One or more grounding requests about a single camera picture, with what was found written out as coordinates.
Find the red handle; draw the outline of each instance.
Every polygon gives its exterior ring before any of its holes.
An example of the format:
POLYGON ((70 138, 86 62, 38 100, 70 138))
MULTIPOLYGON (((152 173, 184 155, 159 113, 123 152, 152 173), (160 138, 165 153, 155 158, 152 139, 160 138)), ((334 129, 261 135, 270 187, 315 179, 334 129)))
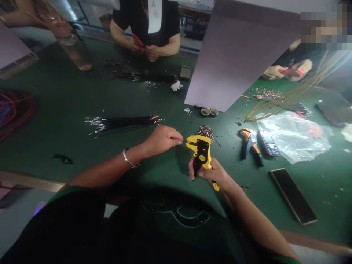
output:
POLYGON ((144 47, 143 42, 135 34, 132 33, 132 37, 133 37, 133 41, 135 42, 135 44, 138 48, 144 47))
POLYGON ((291 75, 294 77, 302 77, 304 72, 301 69, 287 69, 287 70, 278 70, 279 73, 283 74, 283 75, 291 75))

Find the plastic bag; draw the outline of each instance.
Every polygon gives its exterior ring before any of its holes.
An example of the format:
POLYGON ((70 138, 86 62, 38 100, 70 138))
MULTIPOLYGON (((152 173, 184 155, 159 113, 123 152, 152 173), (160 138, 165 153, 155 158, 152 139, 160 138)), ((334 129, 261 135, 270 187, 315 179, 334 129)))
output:
POLYGON ((291 164, 314 160, 331 148, 328 138, 334 135, 332 129, 305 120, 296 113, 272 115, 258 120, 257 123, 259 130, 271 132, 281 155, 291 164))

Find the keypad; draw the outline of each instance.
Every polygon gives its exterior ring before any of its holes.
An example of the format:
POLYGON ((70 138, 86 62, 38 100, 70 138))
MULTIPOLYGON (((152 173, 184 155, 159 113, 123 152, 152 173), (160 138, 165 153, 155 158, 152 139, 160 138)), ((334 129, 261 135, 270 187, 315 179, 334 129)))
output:
POLYGON ((281 156, 280 154, 280 151, 278 149, 278 147, 274 144, 265 144, 265 146, 267 147, 268 149, 268 152, 270 155, 273 155, 273 156, 281 156))

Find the black shirt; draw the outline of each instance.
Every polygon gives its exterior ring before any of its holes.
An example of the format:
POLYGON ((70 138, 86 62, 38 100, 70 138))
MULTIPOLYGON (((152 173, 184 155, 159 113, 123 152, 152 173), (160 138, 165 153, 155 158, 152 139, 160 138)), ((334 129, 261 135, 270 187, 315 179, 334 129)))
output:
POLYGON ((300 263, 263 254, 208 205, 172 190, 132 199, 109 219, 104 210, 100 195, 67 187, 31 219, 0 264, 300 263))
POLYGON ((113 11, 113 20, 123 30, 131 26, 145 46, 165 46, 169 38, 180 33, 179 7, 174 1, 162 1, 161 28, 152 34, 148 34, 149 19, 141 0, 120 0, 120 10, 113 11))

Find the pliers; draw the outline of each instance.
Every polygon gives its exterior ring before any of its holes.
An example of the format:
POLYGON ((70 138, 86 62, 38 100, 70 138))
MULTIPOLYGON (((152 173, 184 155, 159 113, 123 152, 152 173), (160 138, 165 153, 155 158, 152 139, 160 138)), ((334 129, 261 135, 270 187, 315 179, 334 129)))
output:
MULTIPOLYGON (((186 146, 194 151, 194 177, 197 176, 199 169, 203 166, 205 169, 212 169, 210 162, 212 158, 210 156, 210 146, 212 140, 210 138, 193 135, 187 138, 186 146)), ((219 191, 220 188, 215 181, 212 180, 213 187, 216 191, 219 191)))
POLYGON ((257 132, 249 128, 242 128, 240 134, 245 137, 243 142, 243 148, 241 151, 241 160, 246 160, 249 154, 249 150, 252 148, 254 151, 254 157, 259 166, 263 167, 263 157, 260 153, 260 150, 257 146, 257 132))

